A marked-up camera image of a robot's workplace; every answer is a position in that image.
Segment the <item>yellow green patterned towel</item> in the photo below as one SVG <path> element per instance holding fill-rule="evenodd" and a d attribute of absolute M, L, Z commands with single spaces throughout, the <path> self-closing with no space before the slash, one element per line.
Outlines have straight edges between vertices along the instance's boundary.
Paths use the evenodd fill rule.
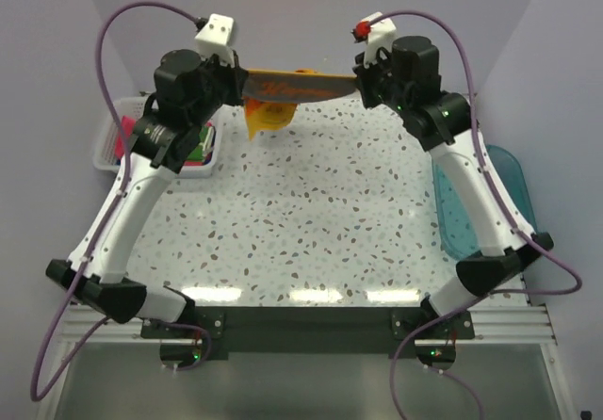
<path fill-rule="evenodd" d="M 213 152 L 216 128 L 213 125 L 205 126 L 199 134 L 199 145 L 196 148 L 196 157 L 199 161 L 205 159 Z"/>

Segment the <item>orange grey patterned towel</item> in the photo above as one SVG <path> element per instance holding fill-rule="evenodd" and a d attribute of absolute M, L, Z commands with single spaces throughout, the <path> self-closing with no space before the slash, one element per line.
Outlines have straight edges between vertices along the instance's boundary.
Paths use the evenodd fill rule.
<path fill-rule="evenodd" d="M 279 131 L 293 120 L 297 107 L 352 95 L 356 77 L 310 69 L 275 71 L 249 69 L 243 87 L 249 140 L 261 131 Z"/>

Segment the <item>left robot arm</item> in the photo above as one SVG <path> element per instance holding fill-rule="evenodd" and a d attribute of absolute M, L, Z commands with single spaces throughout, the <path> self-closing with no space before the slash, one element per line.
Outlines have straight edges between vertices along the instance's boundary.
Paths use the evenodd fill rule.
<path fill-rule="evenodd" d="M 126 266 L 160 196 L 200 142 L 200 133 L 224 105 L 242 105 L 248 74 L 238 61 L 201 57 L 192 50 L 164 55 L 155 70 L 155 92 L 129 135 L 118 176 L 90 230 L 46 275 L 80 301 L 117 323 L 133 318 L 162 322 L 174 337 L 198 322 L 194 301 L 169 287 L 130 280 Z"/>

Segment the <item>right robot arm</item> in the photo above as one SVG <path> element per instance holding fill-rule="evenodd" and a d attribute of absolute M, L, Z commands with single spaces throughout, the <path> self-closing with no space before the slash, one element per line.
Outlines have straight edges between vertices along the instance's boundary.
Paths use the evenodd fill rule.
<path fill-rule="evenodd" d="M 439 50 L 426 37 L 364 37 L 353 69 L 364 107 L 386 105 L 407 133 L 448 177 L 468 214 L 478 250 L 456 265 L 455 276 L 420 303 L 416 328 L 441 337 L 461 308 L 488 296 L 520 274 L 545 250 L 548 233 L 537 233 L 514 204 L 506 217 L 499 205 L 511 196 L 472 129 L 470 104 L 441 87 Z"/>

